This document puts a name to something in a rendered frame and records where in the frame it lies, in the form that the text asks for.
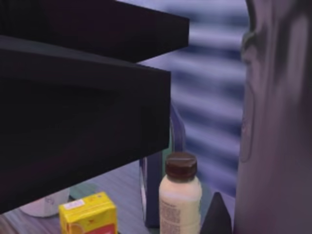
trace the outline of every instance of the bottle cap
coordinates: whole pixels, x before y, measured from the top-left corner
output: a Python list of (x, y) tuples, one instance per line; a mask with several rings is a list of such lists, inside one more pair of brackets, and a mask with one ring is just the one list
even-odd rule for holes
[(187, 152), (174, 152), (166, 159), (166, 174), (178, 180), (193, 179), (197, 173), (197, 159)]

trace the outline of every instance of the white label on box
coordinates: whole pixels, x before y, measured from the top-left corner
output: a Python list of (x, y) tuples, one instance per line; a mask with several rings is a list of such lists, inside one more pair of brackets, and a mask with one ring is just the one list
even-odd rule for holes
[(77, 207), (83, 206), (83, 205), (84, 205), (84, 201), (82, 199), (80, 199), (80, 200), (76, 200), (76, 201), (72, 201), (72, 202), (64, 204), (64, 208), (67, 210), (71, 210), (73, 208), (77, 208)]

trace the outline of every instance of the corrugated metal wall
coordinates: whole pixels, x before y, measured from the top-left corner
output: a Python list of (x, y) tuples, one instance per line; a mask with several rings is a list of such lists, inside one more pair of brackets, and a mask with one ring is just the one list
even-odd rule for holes
[(235, 196), (248, 28), (244, 0), (122, 0), (188, 17), (190, 46), (143, 62), (172, 71), (172, 99), (203, 182)]

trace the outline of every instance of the white container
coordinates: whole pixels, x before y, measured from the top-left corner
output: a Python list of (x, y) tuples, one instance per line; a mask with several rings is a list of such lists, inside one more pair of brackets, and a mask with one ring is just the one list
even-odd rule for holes
[(167, 157), (166, 176), (159, 187), (160, 234), (199, 234), (202, 188), (196, 173), (195, 156)]
[(49, 217), (59, 213), (59, 205), (67, 203), (70, 189), (64, 189), (37, 201), (31, 202), (20, 209), (34, 217)]

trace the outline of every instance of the table surface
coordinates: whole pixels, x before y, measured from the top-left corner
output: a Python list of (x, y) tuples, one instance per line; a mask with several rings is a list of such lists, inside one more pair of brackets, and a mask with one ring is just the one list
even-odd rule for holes
[[(104, 191), (117, 206), (118, 229), (121, 234), (158, 234), (158, 229), (147, 229), (143, 222), (138, 161), (117, 168), (81, 184), (75, 193), (85, 196)], [(201, 204), (204, 218), (212, 192), (203, 185)], [(0, 234), (60, 234), (58, 216), (30, 217), (19, 209), (0, 215)]]

